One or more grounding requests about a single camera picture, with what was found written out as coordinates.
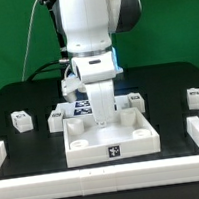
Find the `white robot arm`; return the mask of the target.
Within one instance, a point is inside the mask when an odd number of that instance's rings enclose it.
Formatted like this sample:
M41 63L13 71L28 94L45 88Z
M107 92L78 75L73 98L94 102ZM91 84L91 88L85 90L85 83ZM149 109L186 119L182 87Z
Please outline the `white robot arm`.
M61 82L62 94L76 100L76 90L87 92L96 124L114 118L116 66L111 35L128 32L141 17L140 0L59 0L62 28L73 76Z

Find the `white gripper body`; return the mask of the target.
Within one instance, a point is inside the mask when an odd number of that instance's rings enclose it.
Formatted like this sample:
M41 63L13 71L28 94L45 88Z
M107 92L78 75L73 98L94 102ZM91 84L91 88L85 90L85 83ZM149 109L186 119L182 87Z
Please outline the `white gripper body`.
M73 57L73 77L61 81L62 94L67 102L77 100L76 90L85 87L92 114L97 124L107 123L114 118L115 66L111 52L89 57Z

